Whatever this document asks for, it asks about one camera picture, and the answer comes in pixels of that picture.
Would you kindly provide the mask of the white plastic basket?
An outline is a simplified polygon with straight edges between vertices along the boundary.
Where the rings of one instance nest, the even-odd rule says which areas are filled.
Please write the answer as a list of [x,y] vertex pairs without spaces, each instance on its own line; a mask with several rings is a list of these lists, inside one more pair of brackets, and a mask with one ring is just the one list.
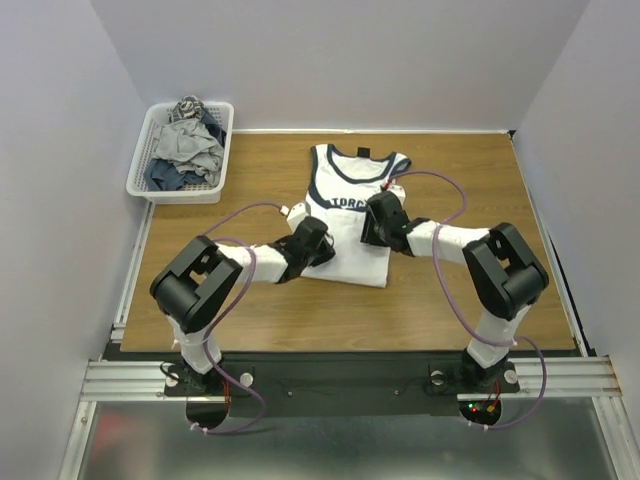
[[234,108],[190,100],[151,106],[126,180],[127,193],[156,204],[220,201],[231,151]]

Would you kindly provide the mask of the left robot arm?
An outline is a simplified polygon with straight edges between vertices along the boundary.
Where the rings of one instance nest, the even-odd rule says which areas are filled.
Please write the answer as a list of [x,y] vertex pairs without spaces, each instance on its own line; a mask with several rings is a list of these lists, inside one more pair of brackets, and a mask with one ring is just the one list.
[[183,366],[174,376],[199,393],[222,382],[222,354],[213,329],[239,303],[251,284],[284,284],[335,256],[329,228],[307,216],[292,233],[272,243],[232,246],[195,237],[153,280],[150,294],[173,330]]

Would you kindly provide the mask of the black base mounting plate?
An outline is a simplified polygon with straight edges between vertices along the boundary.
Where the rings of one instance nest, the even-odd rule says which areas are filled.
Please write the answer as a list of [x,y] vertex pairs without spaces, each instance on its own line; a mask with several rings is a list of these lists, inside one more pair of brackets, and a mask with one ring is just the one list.
[[483,373],[455,351],[226,352],[221,366],[250,392],[211,372],[165,364],[164,393],[191,402],[219,399],[236,417],[429,414],[456,416],[462,398],[484,400],[520,389],[515,366],[502,360]]

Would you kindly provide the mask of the navy blue tank top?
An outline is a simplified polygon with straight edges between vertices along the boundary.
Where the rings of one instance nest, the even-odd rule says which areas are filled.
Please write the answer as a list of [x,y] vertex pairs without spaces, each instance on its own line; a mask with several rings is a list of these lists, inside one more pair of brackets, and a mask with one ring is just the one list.
[[150,160],[144,171],[144,179],[150,191],[179,191],[206,182],[194,171],[180,173],[173,164],[163,159]]

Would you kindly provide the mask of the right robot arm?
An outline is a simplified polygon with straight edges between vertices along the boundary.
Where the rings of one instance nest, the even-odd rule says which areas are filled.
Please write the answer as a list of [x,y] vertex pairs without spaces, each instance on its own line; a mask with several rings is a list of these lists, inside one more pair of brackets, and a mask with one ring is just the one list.
[[[460,381],[482,390],[504,370],[516,332],[531,307],[549,285],[549,276],[532,249],[510,223],[495,227],[462,228],[427,218],[411,220],[390,191],[366,202],[361,241],[384,246],[410,257],[430,257],[445,297],[471,341],[455,368]],[[466,320],[445,286],[440,262],[468,269],[483,307],[478,325]]]

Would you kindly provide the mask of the patterned dark tank top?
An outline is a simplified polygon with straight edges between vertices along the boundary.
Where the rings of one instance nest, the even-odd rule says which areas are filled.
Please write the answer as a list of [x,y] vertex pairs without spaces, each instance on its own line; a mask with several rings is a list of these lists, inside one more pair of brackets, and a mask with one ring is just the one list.
[[203,102],[195,95],[187,95],[181,98],[169,113],[169,122],[182,120],[201,120],[205,113]]

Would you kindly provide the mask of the white printed tank top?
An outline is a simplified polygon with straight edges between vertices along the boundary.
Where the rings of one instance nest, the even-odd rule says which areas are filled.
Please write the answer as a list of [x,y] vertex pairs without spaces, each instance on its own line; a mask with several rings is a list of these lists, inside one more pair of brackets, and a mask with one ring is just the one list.
[[384,288],[391,250],[361,241],[366,201],[379,193],[390,178],[408,171],[412,161],[397,152],[382,159],[372,159],[366,151],[348,156],[333,144],[313,146],[311,159],[305,202],[311,215],[328,226],[335,256],[319,266],[306,268],[302,275],[315,280]]

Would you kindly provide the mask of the grey tank top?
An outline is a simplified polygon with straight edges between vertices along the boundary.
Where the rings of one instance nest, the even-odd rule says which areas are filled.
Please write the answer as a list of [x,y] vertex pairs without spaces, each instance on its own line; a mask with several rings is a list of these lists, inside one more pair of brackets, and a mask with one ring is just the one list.
[[158,129],[154,159],[173,164],[180,173],[194,171],[205,184],[219,184],[224,160],[224,147],[201,121],[182,120]]

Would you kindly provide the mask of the aluminium frame rail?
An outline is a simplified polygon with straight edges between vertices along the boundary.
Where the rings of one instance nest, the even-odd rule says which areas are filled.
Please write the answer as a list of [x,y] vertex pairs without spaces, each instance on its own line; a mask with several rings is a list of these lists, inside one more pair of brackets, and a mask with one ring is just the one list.
[[99,361],[86,368],[80,399],[87,402],[164,400],[159,361]]

